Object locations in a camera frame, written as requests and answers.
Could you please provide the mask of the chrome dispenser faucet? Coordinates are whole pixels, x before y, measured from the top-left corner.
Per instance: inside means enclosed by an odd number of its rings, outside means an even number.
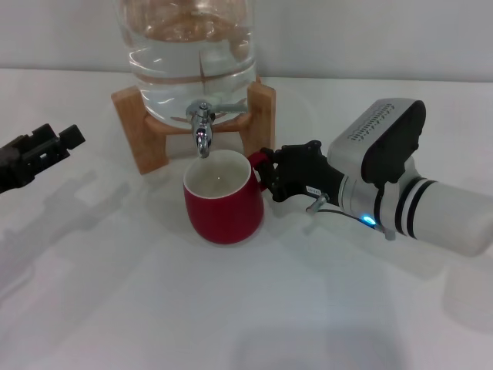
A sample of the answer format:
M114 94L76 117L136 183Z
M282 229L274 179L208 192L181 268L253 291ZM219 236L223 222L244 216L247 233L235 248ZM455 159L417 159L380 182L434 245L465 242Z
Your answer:
M207 158L213 138L213 123L219 114L246 113L247 106L243 103L212 105L206 100L193 101L186 108L186 118L189 121L193 138L200 158Z

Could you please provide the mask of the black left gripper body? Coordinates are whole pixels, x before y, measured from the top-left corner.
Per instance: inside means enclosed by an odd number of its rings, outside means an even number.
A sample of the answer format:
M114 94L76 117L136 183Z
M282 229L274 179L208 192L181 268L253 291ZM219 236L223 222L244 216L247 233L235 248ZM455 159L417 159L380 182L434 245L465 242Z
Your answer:
M0 148L0 193L25 187L33 181L29 164L22 158L28 151L28 140L13 140Z

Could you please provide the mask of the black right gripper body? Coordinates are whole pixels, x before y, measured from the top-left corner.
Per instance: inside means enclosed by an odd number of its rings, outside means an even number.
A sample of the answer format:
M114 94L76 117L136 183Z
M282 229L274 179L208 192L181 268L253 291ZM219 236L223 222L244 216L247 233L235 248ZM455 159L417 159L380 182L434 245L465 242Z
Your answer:
M319 197L319 190L328 196L329 203L338 203L344 175L328 164L321 147L318 140L281 147L283 164L275 170L276 186L271 192L274 201L284 202L295 195L315 198Z

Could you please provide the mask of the wooden dispenser stand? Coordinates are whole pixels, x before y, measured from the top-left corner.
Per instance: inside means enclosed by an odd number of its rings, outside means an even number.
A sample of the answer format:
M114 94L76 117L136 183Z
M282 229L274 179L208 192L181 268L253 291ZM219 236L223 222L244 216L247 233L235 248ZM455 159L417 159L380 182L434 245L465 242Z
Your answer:
M151 116L135 86L113 93L111 99L141 174L153 172L169 163L166 154L166 139L169 136L192 132L162 123ZM212 131L219 134L238 132L243 153L250 156L264 147L275 147L277 93L257 80L248 86L246 100L247 113L213 124Z

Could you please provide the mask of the red cup with white inside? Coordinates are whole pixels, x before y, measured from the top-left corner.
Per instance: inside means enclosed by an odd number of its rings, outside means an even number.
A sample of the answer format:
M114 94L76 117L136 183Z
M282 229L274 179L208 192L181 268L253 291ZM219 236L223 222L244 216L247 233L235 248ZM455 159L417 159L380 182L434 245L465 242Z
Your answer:
M186 211L194 230L215 244L241 242L263 220L262 191L255 169L267 156L249 157L232 150L213 151L195 159L183 175Z

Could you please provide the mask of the clear glass water dispenser jar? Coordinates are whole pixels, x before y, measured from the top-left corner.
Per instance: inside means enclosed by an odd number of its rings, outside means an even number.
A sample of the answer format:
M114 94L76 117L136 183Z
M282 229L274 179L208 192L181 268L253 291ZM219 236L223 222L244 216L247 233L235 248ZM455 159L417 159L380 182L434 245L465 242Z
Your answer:
M146 110L185 127L186 108L244 103L257 77L253 0L112 0Z

